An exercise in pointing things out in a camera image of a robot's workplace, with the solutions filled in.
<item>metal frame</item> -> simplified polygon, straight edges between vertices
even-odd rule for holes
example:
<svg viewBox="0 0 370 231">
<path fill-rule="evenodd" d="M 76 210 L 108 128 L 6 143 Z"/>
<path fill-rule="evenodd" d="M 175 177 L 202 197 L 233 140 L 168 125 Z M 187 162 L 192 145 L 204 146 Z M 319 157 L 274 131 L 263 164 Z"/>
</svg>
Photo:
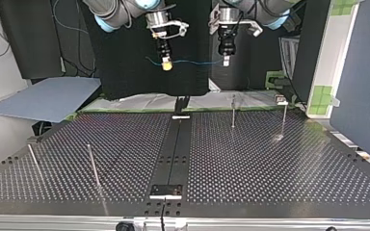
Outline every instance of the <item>metal frame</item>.
<svg viewBox="0 0 370 231">
<path fill-rule="evenodd" d="M 107 230 L 114 229 L 120 221 L 146 226 L 146 230 L 160 230 L 161 218 L 164 218 L 167 228 L 174 230 L 206 230 L 215 227 L 221 227 L 221 230 L 234 230 L 235 228 L 242 230 L 253 228 L 254 230 L 293 230 L 296 228 L 320 230 L 331 225 L 347 230 L 370 229 L 370 220 L 365 220 L 370 218 L 370 204 L 353 206 L 311 203 L 268 205 L 263 203 L 246 206 L 238 203 L 218 205 L 188 202 L 190 148 L 193 117 L 196 114 L 191 113 L 191 119 L 171 120 L 147 189 L 150 192 L 153 185 L 181 185 L 183 186 L 181 200 L 151 200 L 148 198 L 139 203 L 43 203 L 34 205 L 33 210 L 31 210 L 32 207 L 25 206 L 22 202 L 1 201 L 0 230 L 26 227 L 36 230 L 83 228 Z M 222 114 L 229 114 L 231 118 L 232 112 L 222 112 Z M 64 126 L 65 124 L 62 124 L 53 133 L 58 132 Z M 236 128 L 238 126 L 243 126 L 243 124 L 238 124 L 236 117 Z M 53 136 L 53 133 L 47 134 L 43 141 Z M 328 141 L 333 148 L 351 154 L 347 158 L 354 162 L 355 167 L 361 168 L 370 177 L 370 165 L 363 162 L 354 150 L 327 131 L 319 133 L 322 133 L 324 140 Z M 15 157 L 21 158 L 28 154 L 29 151 L 25 147 L 12 155 L 13 161 Z M 8 167 L 7 164 L 0 165 L 0 172 Z"/>
</svg>

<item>gray panel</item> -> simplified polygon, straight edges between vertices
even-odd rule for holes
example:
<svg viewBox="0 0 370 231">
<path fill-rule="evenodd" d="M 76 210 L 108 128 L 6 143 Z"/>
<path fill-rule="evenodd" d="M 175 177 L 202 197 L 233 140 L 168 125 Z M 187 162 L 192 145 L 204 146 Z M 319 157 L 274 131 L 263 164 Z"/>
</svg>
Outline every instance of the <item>gray panel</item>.
<svg viewBox="0 0 370 231">
<path fill-rule="evenodd" d="M 25 150 L 0 166 L 0 214 L 159 216 L 147 195 L 168 182 L 156 168 L 169 127 L 170 115 L 78 116 L 35 146 L 38 166 Z"/>
<path fill-rule="evenodd" d="M 370 154 L 370 1 L 361 2 L 330 123 Z"/>
<path fill-rule="evenodd" d="M 288 113 L 282 127 L 280 111 L 245 112 L 231 128 L 231 117 L 193 114 L 192 129 L 181 125 L 177 146 L 191 147 L 175 155 L 189 164 L 174 166 L 170 184 L 184 185 L 182 217 L 370 218 L 370 165 L 320 124 Z"/>
<path fill-rule="evenodd" d="M 0 102 L 0 115 L 62 122 L 100 87 L 93 78 L 51 78 Z"/>
</svg>

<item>metal rod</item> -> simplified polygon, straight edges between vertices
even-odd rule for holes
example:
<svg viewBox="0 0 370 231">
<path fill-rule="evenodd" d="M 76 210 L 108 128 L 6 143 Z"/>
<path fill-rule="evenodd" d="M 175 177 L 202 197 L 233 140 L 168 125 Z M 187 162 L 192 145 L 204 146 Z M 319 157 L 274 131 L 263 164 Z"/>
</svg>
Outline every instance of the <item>metal rod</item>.
<svg viewBox="0 0 370 231">
<path fill-rule="evenodd" d="M 92 171 L 94 172 L 95 181 L 97 183 L 97 186 L 101 186 L 100 185 L 100 179 L 98 178 L 98 174 L 97 174 L 97 167 L 95 166 L 94 155 L 93 155 L 93 152 L 92 152 L 92 146 L 87 144 L 87 150 L 89 152 L 90 160 L 92 162 Z"/>
<path fill-rule="evenodd" d="M 232 128 L 235 127 L 235 121 L 236 121 L 236 96 L 233 94 L 233 99 L 232 99 Z"/>
<path fill-rule="evenodd" d="M 288 104 L 284 106 L 283 124 L 281 125 L 281 136 L 282 137 L 284 137 L 284 125 L 286 123 L 287 107 L 288 107 Z"/>
<path fill-rule="evenodd" d="M 235 117 L 236 117 L 236 110 L 233 109 L 233 116 L 232 116 L 232 128 L 235 127 Z"/>
<path fill-rule="evenodd" d="M 284 115 L 283 115 L 283 124 L 285 123 L 286 121 L 286 115 L 287 115 L 287 104 L 284 106 Z"/>
<path fill-rule="evenodd" d="M 32 155 L 33 162 L 35 162 L 35 165 L 38 165 L 39 163 L 38 163 L 38 160 L 36 159 L 35 152 L 33 151 L 32 145 L 31 144 L 28 144 L 28 147 L 29 147 L 29 152 Z"/>
</svg>

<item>black mount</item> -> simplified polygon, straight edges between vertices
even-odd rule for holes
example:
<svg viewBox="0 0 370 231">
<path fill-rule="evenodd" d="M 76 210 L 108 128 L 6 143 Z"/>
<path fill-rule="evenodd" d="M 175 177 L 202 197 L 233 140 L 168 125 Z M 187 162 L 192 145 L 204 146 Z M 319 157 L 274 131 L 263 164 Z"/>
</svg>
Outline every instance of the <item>black mount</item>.
<svg viewBox="0 0 370 231">
<path fill-rule="evenodd" d="M 186 109 L 189 104 L 189 100 L 191 96 L 185 97 L 177 97 L 175 102 L 175 111 L 173 112 L 172 118 L 189 118 L 189 115 L 182 112 L 182 110 Z"/>
</svg>

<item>black curtain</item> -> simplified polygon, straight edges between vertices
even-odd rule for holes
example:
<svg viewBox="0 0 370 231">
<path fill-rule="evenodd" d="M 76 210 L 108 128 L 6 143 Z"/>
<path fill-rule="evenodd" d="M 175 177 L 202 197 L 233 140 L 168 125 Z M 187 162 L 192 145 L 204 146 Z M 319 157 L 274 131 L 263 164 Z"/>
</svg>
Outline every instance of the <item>black curtain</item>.
<svg viewBox="0 0 370 231">
<path fill-rule="evenodd" d="M 172 18 L 190 24 L 185 38 L 170 40 L 173 60 L 211 61 L 208 29 L 210 1 L 169 0 L 176 4 Z M 145 17 L 134 20 L 132 28 L 121 27 L 109 34 L 96 24 L 89 8 L 80 3 L 103 92 L 108 99 L 118 99 L 138 93 L 162 92 L 173 96 L 204 95 L 208 92 L 211 65 L 175 64 L 164 71 L 145 57 L 160 63 L 156 43 L 146 28 Z"/>
</svg>

